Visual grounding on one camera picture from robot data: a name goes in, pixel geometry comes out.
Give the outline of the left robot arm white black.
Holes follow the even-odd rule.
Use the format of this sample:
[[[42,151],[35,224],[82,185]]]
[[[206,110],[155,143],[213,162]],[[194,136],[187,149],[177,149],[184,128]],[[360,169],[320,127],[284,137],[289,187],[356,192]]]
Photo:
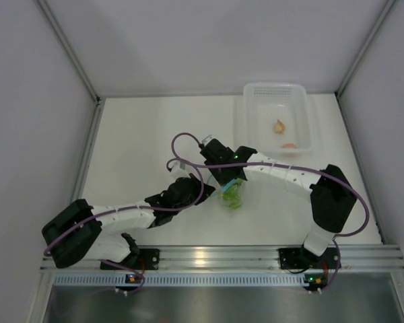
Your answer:
[[[140,251],[131,230],[166,225],[214,192],[215,187],[189,174],[135,204],[99,207],[77,199],[42,228],[44,253],[52,257],[57,268],[68,268],[82,260],[109,260],[133,268]]]

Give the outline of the clear zip top bag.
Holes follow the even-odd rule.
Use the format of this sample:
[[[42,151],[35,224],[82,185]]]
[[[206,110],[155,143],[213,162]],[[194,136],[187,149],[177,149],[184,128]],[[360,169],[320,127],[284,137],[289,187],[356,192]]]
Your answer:
[[[215,188],[209,200],[229,217],[235,217],[242,210],[246,200],[247,181],[238,178],[222,185],[213,175],[209,175],[205,183]]]

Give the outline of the beige fake garlic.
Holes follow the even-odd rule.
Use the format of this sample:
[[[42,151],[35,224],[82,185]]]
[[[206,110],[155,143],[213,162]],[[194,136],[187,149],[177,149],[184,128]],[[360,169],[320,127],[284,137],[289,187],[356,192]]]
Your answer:
[[[277,119],[277,122],[273,126],[273,130],[277,134],[283,134],[285,132],[285,124],[280,121],[280,119]]]

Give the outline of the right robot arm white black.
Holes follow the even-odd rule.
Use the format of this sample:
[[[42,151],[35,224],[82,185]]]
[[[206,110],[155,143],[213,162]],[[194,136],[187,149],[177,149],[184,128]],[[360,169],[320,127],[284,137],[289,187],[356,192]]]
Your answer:
[[[232,151],[213,137],[205,138],[199,148],[204,164],[222,186],[236,179],[260,182],[309,202],[312,227],[298,251],[281,261],[281,267],[304,270],[324,261],[329,244],[342,232],[358,199],[340,168],[329,164],[324,170],[298,170],[251,147]]]

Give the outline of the green fake leaf vegetable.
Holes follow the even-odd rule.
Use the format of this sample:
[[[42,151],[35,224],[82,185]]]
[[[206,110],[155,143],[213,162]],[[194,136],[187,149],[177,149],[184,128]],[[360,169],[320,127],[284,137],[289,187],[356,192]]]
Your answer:
[[[242,186],[243,183],[236,181],[231,184],[225,185],[220,190],[220,200],[225,207],[231,210],[236,210],[242,206]]]

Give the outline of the pink fake egg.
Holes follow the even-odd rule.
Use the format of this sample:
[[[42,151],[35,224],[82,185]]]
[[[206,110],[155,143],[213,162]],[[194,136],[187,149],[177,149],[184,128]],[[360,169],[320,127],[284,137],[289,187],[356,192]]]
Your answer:
[[[282,149],[296,149],[297,147],[296,147],[296,145],[293,144],[293,143],[286,143],[286,144],[283,145],[281,148],[282,148]]]

